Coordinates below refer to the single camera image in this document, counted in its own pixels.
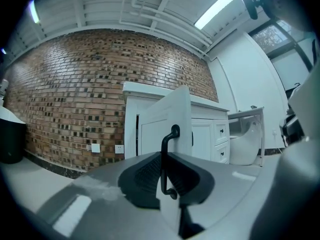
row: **white cabinet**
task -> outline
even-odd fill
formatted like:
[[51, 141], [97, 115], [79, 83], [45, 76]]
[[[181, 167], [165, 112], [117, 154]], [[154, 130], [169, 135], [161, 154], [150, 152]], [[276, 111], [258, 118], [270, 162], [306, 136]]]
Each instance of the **white cabinet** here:
[[123, 94], [125, 159], [160, 151], [163, 137], [177, 124], [180, 137], [169, 142], [168, 151], [229, 163], [228, 110], [223, 105], [190, 95], [186, 86], [172, 91], [125, 82]]

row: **red brick wall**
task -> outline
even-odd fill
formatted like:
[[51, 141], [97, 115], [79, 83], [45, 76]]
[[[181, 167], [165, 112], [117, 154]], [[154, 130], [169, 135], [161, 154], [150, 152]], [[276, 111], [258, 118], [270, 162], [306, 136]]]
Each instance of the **red brick wall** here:
[[[218, 101], [207, 64], [163, 39], [120, 30], [88, 30], [41, 44], [5, 77], [6, 107], [27, 123], [26, 148], [54, 163], [88, 170], [124, 158], [125, 81]], [[97, 155], [86, 144], [100, 144]]]

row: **ceiling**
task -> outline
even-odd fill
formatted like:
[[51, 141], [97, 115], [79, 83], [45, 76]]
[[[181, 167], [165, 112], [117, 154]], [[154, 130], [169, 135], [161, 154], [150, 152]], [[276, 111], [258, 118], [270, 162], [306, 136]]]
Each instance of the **ceiling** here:
[[40, 22], [25, 10], [4, 47], [10, 63], [54, 37], [87, 29], [139, 31], [174, 42], [198, 56], [249, 19], [233, 0], [202, 30], [194, 23], [217, 0], [35, 0]]

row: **floor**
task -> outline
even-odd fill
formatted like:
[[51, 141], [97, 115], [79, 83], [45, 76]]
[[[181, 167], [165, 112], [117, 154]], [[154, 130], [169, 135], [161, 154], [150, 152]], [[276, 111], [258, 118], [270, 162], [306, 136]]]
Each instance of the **floor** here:
[[14, 164], [0, 163], [0, 169], [16, 202], [34, 213], [50, 197], [73, 181], [46, 170], [25, 157]]

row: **ceiling light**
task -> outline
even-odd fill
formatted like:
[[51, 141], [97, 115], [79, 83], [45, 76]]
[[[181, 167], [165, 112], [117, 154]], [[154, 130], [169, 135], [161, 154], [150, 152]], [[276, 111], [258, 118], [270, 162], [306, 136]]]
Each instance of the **ceiling light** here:
[[200, 30], [203, 29], [205, 25], [208, 24], [209, 21], [212, 20], [214, 16], [216, 16], [223, 8], [225, 8], [229, 3], [233, 0], [218, 0], [216, 1], [202, 16], [198, 21], [194, 24], [194, 26]]
[[36, 11], [36, 7], [35, 7], [35, 0], [32, 0], [29, 3], [29, 10], [30, 10], [30, 13], [31, 13], [31, 16], [32, 16], [32, 19], [33, 19], [34, 23], [38, 23], [39, 22], [39, 17], [38, 17], [38, 14], [37, 14], [37, 11]]

